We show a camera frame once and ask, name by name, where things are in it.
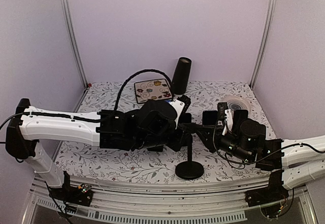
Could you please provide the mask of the blue edged black phone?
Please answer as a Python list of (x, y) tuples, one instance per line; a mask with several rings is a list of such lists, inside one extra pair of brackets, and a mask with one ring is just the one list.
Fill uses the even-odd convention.
[(202, 112), (202, 125), (215, 125), (218, 124), (218, 111), (206, 110)]

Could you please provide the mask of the black tall phone holder stand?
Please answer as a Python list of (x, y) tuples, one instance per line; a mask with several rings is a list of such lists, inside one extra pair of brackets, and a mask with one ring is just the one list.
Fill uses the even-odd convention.
[(200, 178), (204, 174), (202, 164), (193, 161), (192, 159), (192, 131), (186, 126), (180, 126), (183, 130), (182, 139), (187, 145), (187, 160), (179, 163), (175, 168), (175, 174), (181, 179), (194, 180)]

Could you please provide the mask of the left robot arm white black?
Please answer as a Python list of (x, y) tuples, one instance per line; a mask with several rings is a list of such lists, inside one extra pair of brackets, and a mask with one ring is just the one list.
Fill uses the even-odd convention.
[(5, 149), (12, 157), (26, 161), (65, 201), (76, 193), (69, 176), (45, 152), (40, 140), (74, 141), (103, 149), (133, 151), (165, 145), (174, 151), (182, 147), (181, 117), (188, 103), (179, 99), (147, 101), (140, 109), (116, 109), (89, 113), (47, 111), (22, 99), (6, 129)]

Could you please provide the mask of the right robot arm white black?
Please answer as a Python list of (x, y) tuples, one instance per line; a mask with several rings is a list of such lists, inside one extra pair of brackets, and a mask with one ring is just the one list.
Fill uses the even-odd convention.
[(193, 125), (205, 147), (220, 154), (228, 162), (254, 165), (270, 172), (269, 186), (263, 189), (263, 198), (272, 202), (289, 190), (324, 177), (324, 136), (289, 140), (266, 139), (266, 127), (246, 119), (229, 127), (222, 125)]

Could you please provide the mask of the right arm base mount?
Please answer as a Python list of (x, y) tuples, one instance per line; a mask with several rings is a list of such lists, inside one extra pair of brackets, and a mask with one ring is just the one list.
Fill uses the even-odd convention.
[(266, 187), (246, 191), (245, 201), (248, 206), (252, 207), (287, 199), (289, 193), (283, 186), (283, 172), (284, 170), (272, 172)]

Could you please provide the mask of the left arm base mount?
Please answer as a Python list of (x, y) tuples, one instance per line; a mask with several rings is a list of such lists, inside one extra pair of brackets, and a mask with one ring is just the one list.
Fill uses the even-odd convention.
[(63, 171), (63, 176), (64, 179), (61, 187), (49, 187), (49, 196), (56, 200), (63, 201), (64, 203), (89, 207), (94, 194), (91, 190), (92, 186), (85, 183), (81, 183), (78, 186), (72, 186), (70, 175), (66, 171)]

